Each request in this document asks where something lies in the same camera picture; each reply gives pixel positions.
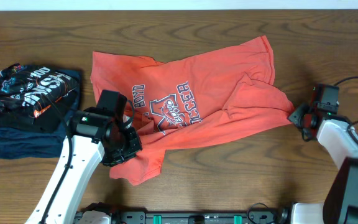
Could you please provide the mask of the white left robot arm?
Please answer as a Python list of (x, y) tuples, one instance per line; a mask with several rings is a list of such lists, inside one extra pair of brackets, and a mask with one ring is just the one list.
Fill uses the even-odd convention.
[(28, 223), (119, 223), (119, 216), (98, 205), (78, 207), (88, 182), (102, 164), (114, 167), (142, 150), (139, 135), (124, 117), (133, 102), (117, 91), (103, 90), (95, 107), (76, 111), (65, 125), (67, 137), (57, 166)]

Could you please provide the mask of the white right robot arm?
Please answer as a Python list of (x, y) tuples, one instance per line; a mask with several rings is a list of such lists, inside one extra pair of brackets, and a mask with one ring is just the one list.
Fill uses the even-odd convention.
[(290, 223), (358, 223), (358, 135), (350, 120), (337, 113), (339, 87), (318, 84), (310, 103), (303, 103), (289, 120), (308, 142), (316, 140), (339, 172), (323, 203), (295, 203)]

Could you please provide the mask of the red soccer t-shirt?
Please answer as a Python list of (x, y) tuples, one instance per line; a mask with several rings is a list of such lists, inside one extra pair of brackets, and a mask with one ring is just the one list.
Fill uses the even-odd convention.
[(294, 110), (273, 84), (273, 50), (264, 36), (167, 63), (94, 52), (90, 80), (95, 98), (112, 90), (131, 101), (125, 115), (142, 150), (109, 176), (132, 185), (158, 176), (167, 150), (224, 144), (285, 126)]

